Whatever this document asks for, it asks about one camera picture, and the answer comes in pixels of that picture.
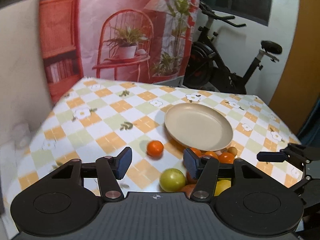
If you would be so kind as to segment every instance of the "green apple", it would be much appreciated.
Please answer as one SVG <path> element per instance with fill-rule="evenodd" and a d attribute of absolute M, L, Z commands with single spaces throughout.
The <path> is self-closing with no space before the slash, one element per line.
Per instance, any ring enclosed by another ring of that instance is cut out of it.
<path fill-rule="evenodd" d="M 159 182 L 164 191 L 176 192 L 185 186 L 186 178 L 181 171 L 171 168 L 161 174 Z"/>

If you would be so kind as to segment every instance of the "checkered tablecloth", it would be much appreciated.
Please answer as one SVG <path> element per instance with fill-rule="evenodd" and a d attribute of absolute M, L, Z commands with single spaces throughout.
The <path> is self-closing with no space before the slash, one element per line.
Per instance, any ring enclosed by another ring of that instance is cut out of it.
<path fill-rule="evenodd" d="M 234 129 L 231 146 L 238 157 L 263 170 L 287 187 L 301 179 L 301 172 L 287 162 L 261 163 L 259 151 L 278 151 L 298 140 L 288 127 L 257 96 L 174 88 L 134 82 L 83 78 L 57 103 L 41 125 L 18 167 L 18 177 L 4 200 L 50 173 L 59 163 L 80 158 L 83 163 L 116 156 L 126 146 L 132 148 L 132 164 L 119 184 L 128 191 L 159 191 L 158 179 L 167 168 L 186 173 L 182 165 L 183 147 L 164 127 L 164 115 L 175 104 L 189 102 L 214 108 Z M 132 129 L 124 129 L 126 122 Z M 151 140 L 164 144 L 163 157 L 153 160 L 146 154 Z M 95 179 L 85 187 L 99 195 Z"/>

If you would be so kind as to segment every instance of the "exercise bike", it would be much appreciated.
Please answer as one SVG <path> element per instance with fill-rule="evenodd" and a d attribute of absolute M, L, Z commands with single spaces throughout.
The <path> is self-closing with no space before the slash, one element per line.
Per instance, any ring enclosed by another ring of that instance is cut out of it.
<path fill-rule="evenodd" d="M 208 21 L 204 27 L 199 27 L 201 34 L 197 41 L 191 46 L 190 59 L 186 68 L 186 73 L 183 85 L 192 89 L 202 89 L 202 87 L 210 82 L 219 92 L 246 94 L 245 85 L 256 70 L 262 70 L 260 65 L 263 56 L 268 56 L 271 61 L 278 62 L 279 59 L 274 55 L 282 53 L 282 47 L 272 41 L 261 41 L 261 49 L 258 55 L 254 58 L 251 65 L 247 69 L 243 77 L 232 73 L 228 67 L 223 63 L 221 56 L 213 45 L 214 38 L 218 33 L 214 32 L 213 37 L 208 36 L 208 32 L 212 26 L 213 20 L 223 21 L 233 27 L 245 27 L 246 24 L 234 24 L 229 20 L 235 18 L 233 15 L 218 16 L 212 9 L 200 2 L 200 9 L 203 14 L 208 16 Z"/>

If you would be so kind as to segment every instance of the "orange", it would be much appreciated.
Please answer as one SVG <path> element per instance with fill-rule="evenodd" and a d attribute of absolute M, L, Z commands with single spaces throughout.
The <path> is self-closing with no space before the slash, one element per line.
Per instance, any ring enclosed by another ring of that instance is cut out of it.
<path fill-rule="evenodd" d="M 188 182 L 188 184 L 196 184 L 197 183 L 197 179 L 193 179 L 193 178 L 191 178 L 191 176 L 190 176 L 190 173 L 189 172 L 187 172 L 187 182 Z"/>
<path fill-rule="evenodd" d="M 213 157 L 213 158 L 215 158 L 217 160 L 219 159 L 218 156 L 216 155 L 216 153 L 213 152 L 213 151 L 207 151 L 207 152 L 204 153 L 204 155 L 211 156 L 211 157 Z"/>
<path fill-rule="evenodd" d="M 198 157 L 202 156 L 202 153 L 197 148 L 190 147 L 190 150 L 193 151 Z"/>
<path fill-rule="evenodd" d="M 190 198 L 191 193 L 193 191 L 193 189 L 195 188 L 196 184 L 189 184 L 184 186 L 180 191 L 185 192 L 187 197 Z"/>
<path fill-rule="evenodd" d="M 163 152 L 163 144 L 160 141 L 150 141 L 147 145 L 147 153 L 151 157 L 160 157 Z"/>
<path fill-rule="evenodd" d="M 235 157 L 233 156 L 233 154 L 228 152 L 224 152 L 218 157 L 218 160 L 221 163 L 233 163 L 234 159 Z"/>

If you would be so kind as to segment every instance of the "small yellow fruit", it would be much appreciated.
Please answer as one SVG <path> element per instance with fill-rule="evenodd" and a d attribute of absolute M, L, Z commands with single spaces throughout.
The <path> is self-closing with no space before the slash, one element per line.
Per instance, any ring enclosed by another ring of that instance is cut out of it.
<path fill-rule="evenodd" d="M 231 153 L 234 157 L 238 154 L 237 148 L 233 146 L 229 147 L 227 152 Z"/>
<path fill-rule="evenodd" d="M 219 196 L 222 191 L 224 191 L 224 190 L 226 190 L 227 188 L 230 188 L 230 187 L 231 187 L 231 181 L 230 180 L 223 179 L 223 180 L 217 181 L 217 185 L 216 185 L 216 190 L 214 192 L 214 196 Z"/>

